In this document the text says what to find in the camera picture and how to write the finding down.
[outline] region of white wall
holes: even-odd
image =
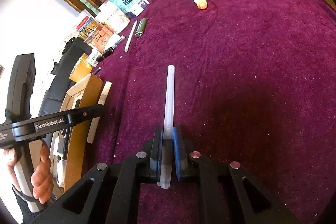
[[[63,0],[0,0],[0,45],[3,53],[0,64],[4,67],[0,77],[0,123],[5,120],[8,83],[15,56],[35,54],[36,78],[31,114],[36,117],[45,90],[49,88],[48,72],[53,67],[53,55],[73,27],[77,15],[78,12]],[[1,157],[0,164],[5,168]],[[0,197],[16,221],[21,223],[22,215],[12,193],[10,179],[2,170]]]

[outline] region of blue gripper pad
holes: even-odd
[[[173,128],[174,156],[177,180],[181,181],[182,171],[188,168],[188,157],[186,154],[181,130],[179,127]]]

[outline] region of silver bolt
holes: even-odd
[[[106,167],[107,167],[107,164],[104,163],[104,162],[100,162],[100,163],[97,164],[96,167],[97,167],[97,169],[100,170],[100,171],[101,171],[101,170],[105,170]]]
[[[194,159],[198,159],[201,156],[201,153],[199,153],[198,151],[193,151],[190,153],[190,156]]]
[[[146,156],[147,156],[147,153],[145,151],[140,151],[140,152],[137,152],[136,154],[136,157],[139,159],[146,158]]]
[[[239,169],[240,168],[240,163],[238,161],[233,161],[230,163],[231,168],[233,169]]]

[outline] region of white pen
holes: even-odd
[[[131,33],[129,34],[129,37],[127,39],[127,43],[126,43],[126,46],[125,46],[125,51],[128,52],[128,48],[129,48],[129,45],[131,43],[131,39],[132,39],[132,36],[134,34],[134,31],[135,31],[135,27],[137,26],[137,23],[138,21],[136,20],[133,24],[133,27],[132,27],[132,30],[131,30]]]

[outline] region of human hand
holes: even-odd
[[[3,154],[7,160],[8,172],[12,178],[12,184],[18,191],[21,192],[14,172],[14,165],[17,163],[17,152],[14,148],[11,148],[5,149]],[[41,148],[40,158],[41,161],[31,176],[31,184],[34,187],[34,198],[39,199],[40,203],[44,204],[51,198],[51,193],[54,187],[53,176],[50,172],[51,160],[49,159],[49,149],[45,142],[43,142]]]

